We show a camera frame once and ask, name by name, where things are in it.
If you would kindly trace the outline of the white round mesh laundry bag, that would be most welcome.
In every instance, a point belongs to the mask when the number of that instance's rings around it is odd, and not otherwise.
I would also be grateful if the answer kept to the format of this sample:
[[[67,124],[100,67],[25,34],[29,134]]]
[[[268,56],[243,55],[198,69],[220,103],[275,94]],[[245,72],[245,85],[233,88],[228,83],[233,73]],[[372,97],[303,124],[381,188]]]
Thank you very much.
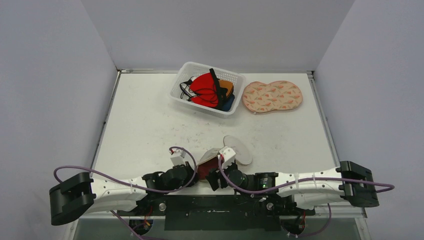
[[[226,135],[223,137],[223,146],[210,148],[209,150],[207,150],[200,158],[200,160],[196,162],[197,166],[211,159],[218,158],[219,150],[222,149],[224,146],[231,147],[236,152],[235,163],[243,166],[247,166],[252,163],[253,157],[246,145],[235,136]]]

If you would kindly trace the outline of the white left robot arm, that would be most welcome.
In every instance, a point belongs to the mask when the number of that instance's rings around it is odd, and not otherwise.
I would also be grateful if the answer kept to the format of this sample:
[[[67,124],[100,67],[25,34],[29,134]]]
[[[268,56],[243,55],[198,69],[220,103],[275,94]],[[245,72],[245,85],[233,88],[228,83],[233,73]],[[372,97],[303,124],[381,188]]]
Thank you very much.
[[[81,172],[49,190],[50,222],[61,226],[88,213],[133,211],[144,215],[149,210],[146,198],[191,187],[198,181],[197,172],[188,162],[167,171],[146,173],[143,176],[119,180],[105,173],[78,166]]]

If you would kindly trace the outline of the dark red garment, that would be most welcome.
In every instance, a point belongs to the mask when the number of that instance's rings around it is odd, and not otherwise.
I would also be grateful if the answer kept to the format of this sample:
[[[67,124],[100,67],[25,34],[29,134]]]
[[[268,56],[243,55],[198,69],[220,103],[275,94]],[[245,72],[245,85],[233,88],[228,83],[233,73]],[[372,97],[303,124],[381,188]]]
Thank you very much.
[[[215,170],[219,167],[218,159],[215,157],[206,162],[203,162],[197,167],[197,175],[200,181],[206,181],[206,176],[209,175],[210,170]]]

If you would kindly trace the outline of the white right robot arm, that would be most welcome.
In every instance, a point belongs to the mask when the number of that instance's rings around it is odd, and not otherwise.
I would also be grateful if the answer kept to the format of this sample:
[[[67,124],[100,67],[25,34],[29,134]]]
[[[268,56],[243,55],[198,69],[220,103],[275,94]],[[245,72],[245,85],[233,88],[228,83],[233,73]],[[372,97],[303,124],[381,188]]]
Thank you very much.
[[[213,191],[232,187],[249,196],[284,198],[282,207],[290,215],[337,202],[349,202],[359,208],[380,205],[372,171],[351,161],[341,161],[338,167],[317,172],[255,174],[243,173],[233,162],[227,167],[211,169],[205,179]]]

